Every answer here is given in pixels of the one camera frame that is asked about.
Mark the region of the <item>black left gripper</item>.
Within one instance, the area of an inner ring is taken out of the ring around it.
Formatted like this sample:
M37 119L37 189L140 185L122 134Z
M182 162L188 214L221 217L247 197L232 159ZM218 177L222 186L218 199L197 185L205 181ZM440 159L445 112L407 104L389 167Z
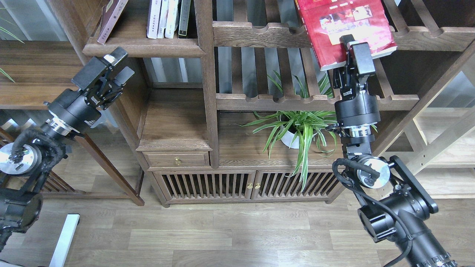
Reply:
M128 66L120 72L128 52L117 47L104 57L94 56L73 77L78 90L66 89L52 103L47 103L53 115L44 124L44 132L50 136L66 136L74 131L89 129L100 117L97 108L106 110L122 93L124 85L135 74Z

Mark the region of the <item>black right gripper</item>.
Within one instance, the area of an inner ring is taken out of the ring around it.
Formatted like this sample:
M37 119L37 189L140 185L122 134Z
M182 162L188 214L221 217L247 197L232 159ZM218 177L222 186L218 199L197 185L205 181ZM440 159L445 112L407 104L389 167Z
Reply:
M375 66L368 43L356 43L353 35L340 37L346 49L346 64L333 70L332 86L342 99L335 103L337 123L341 128L372 125L380 121L376 96L368 92L368 78Z

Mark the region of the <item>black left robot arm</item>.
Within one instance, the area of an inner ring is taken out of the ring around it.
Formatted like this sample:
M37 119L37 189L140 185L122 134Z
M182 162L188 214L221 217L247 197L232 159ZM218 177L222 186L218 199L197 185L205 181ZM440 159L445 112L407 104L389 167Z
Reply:
M43 205L40 190L54 166L67 157L66 138L85 133L122 94L134 71L124 66L128 52L117 47L94 56L73 78L78 89L66 89L46 102L52 117L25 129L1 148L1 181L8 175L27 177L20 189L1 188L1 248L14 232L25 233Z

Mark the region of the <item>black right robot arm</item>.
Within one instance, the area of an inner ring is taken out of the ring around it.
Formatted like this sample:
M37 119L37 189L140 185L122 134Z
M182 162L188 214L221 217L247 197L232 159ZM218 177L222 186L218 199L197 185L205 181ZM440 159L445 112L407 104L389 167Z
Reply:
M411 267L456 267L458 264L424 223L438 206L397 156L373 156L371 126L380 121L376 96L368 92L367 79L375 66L366 42L344 35L346 65L334 69L334 88L342 100L335 103L336 123L327 131L336 133L343 145L343 158L332 165L342 185L353 191L361 208L358 216L374 242L389 240L401 250L393 266L403 259Z

